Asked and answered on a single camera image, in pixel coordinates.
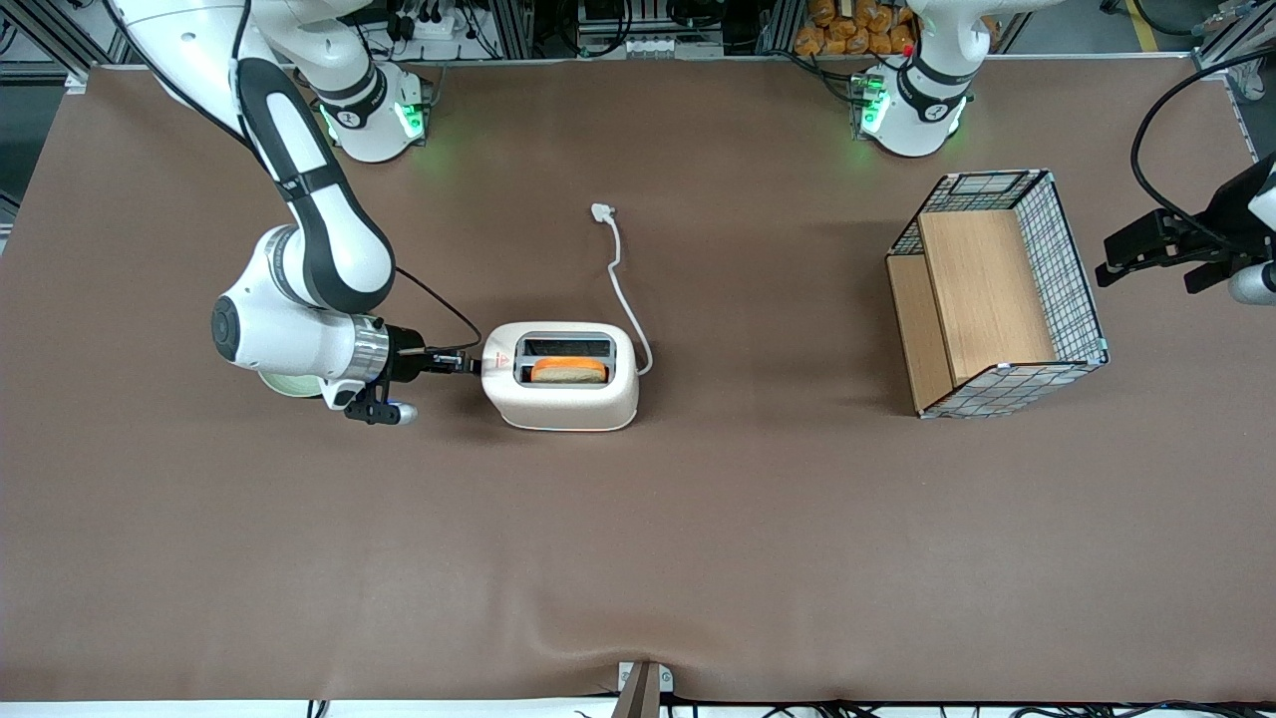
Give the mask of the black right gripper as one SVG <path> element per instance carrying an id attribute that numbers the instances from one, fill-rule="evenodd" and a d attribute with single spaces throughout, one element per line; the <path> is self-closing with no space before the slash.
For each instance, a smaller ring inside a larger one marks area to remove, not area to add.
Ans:
<path id="1" fill-rule="evenodd" d="M 478 376 L 481 363 L 473 362 L 467 349 L 434 349 L 421 353 L 425 347 L 424 335 L 410 328 L 388 324 L 389 355 L 387 356 L 387 383 L 412 383 L 429 363 L 436 365 L 438 374 L 470 374 Z"/>

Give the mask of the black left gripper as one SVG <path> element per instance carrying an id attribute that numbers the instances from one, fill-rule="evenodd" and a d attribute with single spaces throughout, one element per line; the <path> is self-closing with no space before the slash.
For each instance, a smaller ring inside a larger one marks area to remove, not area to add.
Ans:
<path id="1" fill-rule="evenodd" d="M 1244 251 L 1248 258 L 1270 259 L 1275 232 L 1275 152 L 1222 182 L 1197 219 Z M 1104 238 L 1105 261 L 1097 267 L 1100 289 L 1134 270 L 1171 267 L 1198 260 L 1197 231 L 1168 210 L 1151 210 Z M 1185 272 L 1185 292 L 1199 295 L 1230 281 L 1231 261 L 1202 261 Z"/>

